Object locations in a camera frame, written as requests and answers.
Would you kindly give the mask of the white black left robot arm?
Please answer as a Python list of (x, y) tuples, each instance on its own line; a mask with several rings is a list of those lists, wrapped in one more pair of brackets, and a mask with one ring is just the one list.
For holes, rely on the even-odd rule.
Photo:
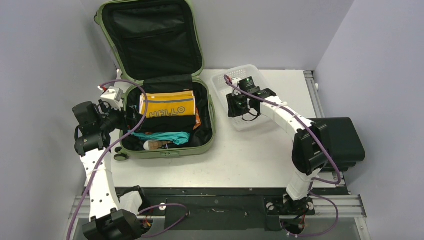
[(137, 215), (145, 214), (149, 201), (140, 195), (129, 203), (132, 211), (123, 209), (116, 193), (111, 169), (113, 144), (110, 133), (119, 125), (119, 111), (102, 116), (97, 105), (87, 101), (72, 108), (78, 121), (74, 149), (85, 169), (89, 196), (89, 223), (82, 232), (88, 240), (136, 240), (144, 230)]

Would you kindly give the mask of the green hard-shell suitcase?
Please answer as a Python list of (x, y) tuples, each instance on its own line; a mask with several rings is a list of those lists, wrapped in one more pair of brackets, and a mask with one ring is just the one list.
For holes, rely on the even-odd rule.
[(193, 91), (201, 126), (190, 132), (189, 142), (171, 143), (168, 149), (144, 150), (145, 140), (121, 131), (122, 141), (114, 159), (154, 159), (201, 155), (207, 152), (216, 133), (216, 113), (207, 84), (200, 78), (204, 69), (201, 44), (192, 3), (188, 0), (112, 0), (94, 17), (101, 27), (125, 80), (136, 83), (123, 95), (123, 108), (134, 114), (133, 128), (141, 119), (143, 92)]

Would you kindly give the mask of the white perforated plastic basket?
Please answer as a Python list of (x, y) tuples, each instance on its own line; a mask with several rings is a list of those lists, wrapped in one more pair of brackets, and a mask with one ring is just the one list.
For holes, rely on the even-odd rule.
[(227, 85), (225, 76), (230, 78), (236, 88), (252, 95), (264, 98), (272, 94), (263, 74), (251, 64), (223, 70), (213, 75), (211, 77), (213, 89), (235, 129), (245, 131), (269, 122), (269, 118), (260, 114), (260, 103)]

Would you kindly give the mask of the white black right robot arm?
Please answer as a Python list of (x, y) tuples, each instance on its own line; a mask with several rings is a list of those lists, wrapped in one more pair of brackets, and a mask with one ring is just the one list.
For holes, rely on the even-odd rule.
[(302, 199), (308, 196), (313, 179), (329, 160), (330, 151), (325, 147), (330, 143), (327, 126), (304, 118), (274, 91), (255, 85), (252, 77), (241, 79), (225, 75), (224, 80), (232, 88), (232, 92), (226, 95), (228, 117), (251, 115), (257, 119), (265, 116), (291, 137), (291, 159), (295, 170), (286, 188), (288, 196), (282, 199), (282, 207), (289, 214), (296, 213), (302, 207)]

